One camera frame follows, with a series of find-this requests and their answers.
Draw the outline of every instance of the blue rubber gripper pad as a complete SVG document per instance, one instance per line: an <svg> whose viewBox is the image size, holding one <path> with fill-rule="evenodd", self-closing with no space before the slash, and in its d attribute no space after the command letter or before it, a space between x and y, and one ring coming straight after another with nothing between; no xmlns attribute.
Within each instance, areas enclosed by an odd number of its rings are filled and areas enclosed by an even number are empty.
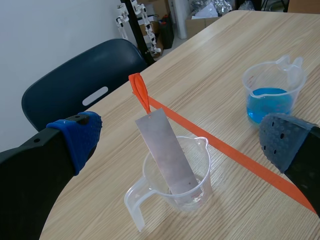
<svg viewBox="0 0 320 240"><path fill-rule="evenodd" d="M78 115L89 115L87 124L70 120L57 120L49 123L47 128L59 129L65 138L74 166L74 175L78 175L85 166L91 150L97 145L102 128L101 117L93 111L80 112Z"/></svg>
<svg viewBox="0 0 320 240"><path fill-rule="evenodd" d="M314 126L313 123L283 113L266 115L259 126L264 155L283 174Z"/></svg>

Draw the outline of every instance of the measuring cup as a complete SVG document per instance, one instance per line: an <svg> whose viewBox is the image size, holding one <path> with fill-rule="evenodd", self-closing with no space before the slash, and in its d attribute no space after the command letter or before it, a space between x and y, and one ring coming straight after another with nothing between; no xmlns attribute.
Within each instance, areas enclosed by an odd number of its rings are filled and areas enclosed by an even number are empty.
<svg viewBox="0 0 320 240"><path fill-rule="evenodd" d="M304 59L290 63L284 55L277 61L267 61L250 67L242 77L246 110L249 118L259 124L269 113L291 114L299 91L307 76L302 69Z"/></svg>
<svg viewBox="0 0 320 240"><path fill-rule="evenodd" d="M212 193L211 157L208 151L208 140L205 137L190 138L185 136L178 136L177 139L198 181L198 185L187 192L171 194L165 179L149 152L143 163L143 177L124 196L124 203L139 232L145 226L140 204L151 195L158 194L175 209L189 212L203 206Z"/></svg>

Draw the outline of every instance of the gray rubber gripper pad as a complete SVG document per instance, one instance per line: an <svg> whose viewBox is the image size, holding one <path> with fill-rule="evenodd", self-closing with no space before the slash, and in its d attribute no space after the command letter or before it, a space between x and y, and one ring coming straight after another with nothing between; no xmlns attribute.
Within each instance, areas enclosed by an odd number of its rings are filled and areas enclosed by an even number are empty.
<svg viewBox="0 0 320 240"><path fill-rule="evenodd" d="M283 113L266 115L259 126L264 155L284 173L314 126L313 123Z"/></svg>

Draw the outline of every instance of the table surface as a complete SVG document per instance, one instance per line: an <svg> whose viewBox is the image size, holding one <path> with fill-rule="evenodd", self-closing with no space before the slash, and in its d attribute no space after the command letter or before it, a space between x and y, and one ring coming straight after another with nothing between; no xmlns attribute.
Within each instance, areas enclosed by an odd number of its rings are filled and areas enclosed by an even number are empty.
<svg viewBox="0 0 320 240"><path fill-rule="evenodd" d="M320 124L320 15L234 11L142 72L149 95L279 174L259 146L246 115L242 74L290 54L304 57L307 82L293 115ZM135 120L144 116L130 84L90 108L102 116L95 154L57 199L42 240L306 240L320 238L320 220L213 147L207 204L177 212L160 196L141 205L138 232L124 204L142 176L148 148ZM194 136L170 120L178 136Z"/></svg>

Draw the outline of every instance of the cardboard box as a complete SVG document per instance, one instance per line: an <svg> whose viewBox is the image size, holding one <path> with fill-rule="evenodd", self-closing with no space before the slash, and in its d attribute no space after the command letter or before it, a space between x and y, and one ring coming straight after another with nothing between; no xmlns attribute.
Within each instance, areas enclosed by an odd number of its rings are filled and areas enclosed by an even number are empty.
<svg viewBox="0 0 320 240"><path fill-rule="evenodd" d="M154 14L159 16L158 19L162 19L164 15L169 15L170 13L170 5L168 0L138 0L138 3L144 5L152 4Z"/></svg>
<svg viewBox="0 0 320 240"><path fill-rule="evenodd" d="M194 35L201 32L203 29L208 27L210 24L217 21L220 17L211 17L211 18L198 18L198 19L191 19L192 15L188 16L185 20L186 26L186 33L188 39L192 38Z"/></svg>
<svg viewBox="0 0 320 240"><path fill-rule="evenodd" d="M290 0L288 13L320 14L320 1Z"/></svg>

